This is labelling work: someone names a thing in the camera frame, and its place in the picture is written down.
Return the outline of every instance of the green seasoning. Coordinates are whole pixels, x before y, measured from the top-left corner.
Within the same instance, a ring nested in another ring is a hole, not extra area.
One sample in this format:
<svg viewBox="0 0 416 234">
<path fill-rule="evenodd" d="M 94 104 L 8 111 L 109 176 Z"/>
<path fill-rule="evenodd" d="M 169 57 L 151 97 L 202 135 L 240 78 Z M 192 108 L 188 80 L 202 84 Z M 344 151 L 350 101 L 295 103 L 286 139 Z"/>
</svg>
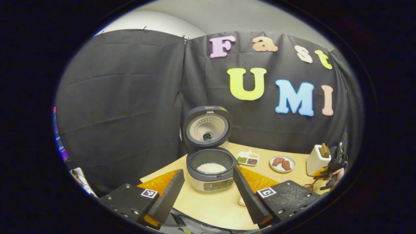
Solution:
<svg viewBox="0 0 416 234">
<path fill-rule="evenodd" d="M 237 161 L 238 161 L 238 162 L 241 162 L 241 163 L 245 163 L 245 162 L 247 162 L 247 158 L 238 157 L 238 158 L 237 158 Z"/>
</svg>

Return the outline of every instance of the white wall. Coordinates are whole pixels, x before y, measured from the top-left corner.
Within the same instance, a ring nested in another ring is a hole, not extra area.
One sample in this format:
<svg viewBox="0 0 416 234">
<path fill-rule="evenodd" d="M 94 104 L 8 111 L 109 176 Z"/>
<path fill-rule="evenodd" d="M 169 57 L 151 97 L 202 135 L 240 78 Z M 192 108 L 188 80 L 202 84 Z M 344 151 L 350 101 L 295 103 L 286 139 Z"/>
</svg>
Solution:
<svg viewBox="0 0 416 234">
<path fill-rule="evenodd" d="M 186 38 L 226 31 L 272 31 L 303 38 L 333 50 L 334 45 L 293 15 L 259 0 L 156 0 L 104 28 L 146 29 Z"/>
<path fill-rule="evenodd" d="M 103 31 L 103 33 L 106 33 L 120 29 L 143 29 L 145 26 L 147 26 L 146 30 L 166 32 L 179 37 L 186 35 L 185 38 L 195 38 L 206 35 L 206 33 L 199 28 L 172 15 L 156 11 L 141 10 L 134 10 L 121 16 L 113 23 L 100 30 L 97 34 L 100 34 Z"/>
</svg>

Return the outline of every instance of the rice cooker control panel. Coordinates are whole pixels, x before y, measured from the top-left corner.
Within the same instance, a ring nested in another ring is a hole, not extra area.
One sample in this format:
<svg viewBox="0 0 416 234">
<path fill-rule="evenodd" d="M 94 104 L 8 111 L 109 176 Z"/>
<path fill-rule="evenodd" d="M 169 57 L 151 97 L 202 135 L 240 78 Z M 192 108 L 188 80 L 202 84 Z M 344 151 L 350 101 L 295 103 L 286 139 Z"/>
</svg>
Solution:
<svg viewBox="0 0 416 234">
<path fill-rule="evenodd" d="M 215 191 L 226 189 L 233 184 L 233 179 L 228 179 L 220 182 L 204 183 L 204 191 Z"/>
</svg>

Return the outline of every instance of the rice cooker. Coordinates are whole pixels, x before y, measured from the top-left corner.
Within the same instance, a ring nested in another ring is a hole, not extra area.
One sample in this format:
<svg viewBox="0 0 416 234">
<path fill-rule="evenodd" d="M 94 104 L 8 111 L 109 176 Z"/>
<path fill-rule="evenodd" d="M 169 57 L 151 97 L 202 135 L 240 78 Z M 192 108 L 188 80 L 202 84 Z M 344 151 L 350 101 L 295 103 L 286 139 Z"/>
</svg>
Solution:
<svg viewBox="0 0 416 234">
<path fill-rule="evenodd" d="M 233 118 L 223 107 L 203 106 L 190 110 L 181 125 L 181 137 L 188 153 L 186 167 L 191 185 L 213 192 L 231 187 L 236 158 L 220 148 L 230 135 Z"/>
</svg>

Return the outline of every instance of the white rice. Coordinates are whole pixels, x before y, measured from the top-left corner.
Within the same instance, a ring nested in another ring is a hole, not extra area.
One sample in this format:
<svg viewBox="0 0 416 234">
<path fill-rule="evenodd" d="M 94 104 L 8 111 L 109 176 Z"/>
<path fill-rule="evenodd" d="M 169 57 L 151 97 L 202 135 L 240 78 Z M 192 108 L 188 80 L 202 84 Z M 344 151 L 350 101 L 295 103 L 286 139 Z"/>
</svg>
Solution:
<svg viewBox="0 0 416 234">
<path fill-rule="evenodd" d="M 205 173 L 219 173 L 225 171 L 227 168 L 225 168 L 223 165 L 219 165 L 216 163 L 205 163 L 200 165 L 197 170 L 202 171 Z"/>
</svg>

